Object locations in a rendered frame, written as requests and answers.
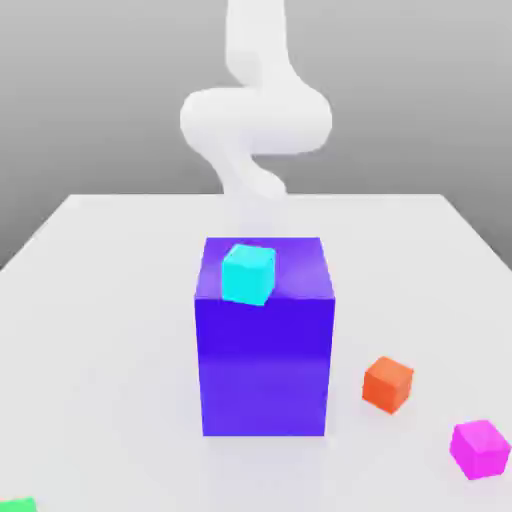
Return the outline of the small cyan cube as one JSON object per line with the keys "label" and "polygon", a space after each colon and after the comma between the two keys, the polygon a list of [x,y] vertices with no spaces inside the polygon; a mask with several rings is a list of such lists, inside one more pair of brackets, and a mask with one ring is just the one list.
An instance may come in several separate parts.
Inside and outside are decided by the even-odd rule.
{"label": "small cyan cube", "polygon": [[263,306],[275,287],[276,250],[236,243],[221,264],[225,301]]}

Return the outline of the small orange cube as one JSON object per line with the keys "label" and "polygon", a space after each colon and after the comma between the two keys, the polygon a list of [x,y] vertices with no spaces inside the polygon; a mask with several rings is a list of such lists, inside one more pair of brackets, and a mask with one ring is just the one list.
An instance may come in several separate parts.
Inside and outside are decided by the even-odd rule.
{"label": "small orange cube", "polygon": [[382,356],[364,374],[362,398],[393,414],[408,399],[413,375],[412,368]]}

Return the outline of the small magenta cube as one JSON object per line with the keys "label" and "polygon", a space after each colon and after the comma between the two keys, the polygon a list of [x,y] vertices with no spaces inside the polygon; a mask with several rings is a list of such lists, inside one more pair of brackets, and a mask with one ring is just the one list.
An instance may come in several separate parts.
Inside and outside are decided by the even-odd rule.
{"label": "small magenta cube", "polygon": [[449,452],[468,480],[504,473],[512,445],[489,420],[456,424]]}

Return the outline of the small green cube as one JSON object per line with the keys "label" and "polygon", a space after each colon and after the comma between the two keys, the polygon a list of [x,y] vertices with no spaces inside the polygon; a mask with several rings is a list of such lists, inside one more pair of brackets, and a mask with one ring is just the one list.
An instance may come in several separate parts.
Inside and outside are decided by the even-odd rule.
{"label": "small green cube", "polygon": [[32,497],[0,501],[0,512],[37,512],[36,502]]}

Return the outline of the large blue box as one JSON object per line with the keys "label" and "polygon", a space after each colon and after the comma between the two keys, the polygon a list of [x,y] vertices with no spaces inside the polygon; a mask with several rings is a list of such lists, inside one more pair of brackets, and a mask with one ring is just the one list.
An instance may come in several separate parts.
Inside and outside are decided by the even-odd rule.
{"label": "large blue box", "polygon": [[277,252],[265,305],[221,297],[221,262],[236,237],[205,241],[194,296],[206,436],[325,432],[335,293],[317,237],[247,238]]}

